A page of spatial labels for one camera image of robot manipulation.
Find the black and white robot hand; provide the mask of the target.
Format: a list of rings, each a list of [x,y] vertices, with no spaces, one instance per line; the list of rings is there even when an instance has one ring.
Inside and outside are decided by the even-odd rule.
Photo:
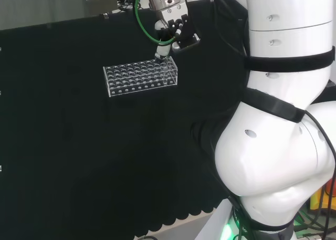
[[[185,2],[158,11],[158,16],[155,30],[161,44],[157,46],[155,59],[163,61],[170,52],[178,53],[199,44],[200,38]]]

